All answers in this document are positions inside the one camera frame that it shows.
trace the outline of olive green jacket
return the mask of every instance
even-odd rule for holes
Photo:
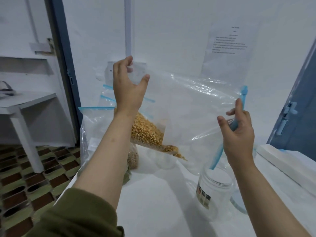
[[[27,237],[124,236],[115,209],[100,197],[69,188],[42,216]]]

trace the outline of white table leg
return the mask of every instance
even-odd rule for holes
[[[16,112],[10,115],[10,119],[20,139],[20,142],[24,148],[24,151],[31,163],[31,166],[34,172],[41,173],[42,171],[44,171],[43,164],[37,153],[37,150],[31,138],[30,132],[25,123],[24,117],[21,114],[21,111],[18,107],[17,107]]]

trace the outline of person's left hand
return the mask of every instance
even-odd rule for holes
[[[113,89],[117,103],[117,113],[123,112],[134,117],[142,105],[147,89],[149,75],[146,74],[138,85],[131,82],[127,75],[128,66],[132,64],[130,55],[113,65]]]

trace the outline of patterned floor tile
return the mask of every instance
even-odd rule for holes
[[[78,147],[36,149],[42,173],[34,173],[23,147],[0,145],[0,236],[25,236],[80,168]]]

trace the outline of hand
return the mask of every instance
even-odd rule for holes
[[[252,149],[255,135],[249,112],[242,110],[241,99],[238,98],[236,107],[226,114],[229,116],[235,115],[238,121],[238,128],[233,132],[224,117],[217,117],[223,134],[224,151],[229,164],[233,169],[254,165]]]
[[[135,117],[142,105],[147,89],[149,75],[146,74],[138,85],[128,78],[128,66],[132,64],[133,57],[130,55],[113,65],[113,89],[117,103],[117,113],[123,112]]]

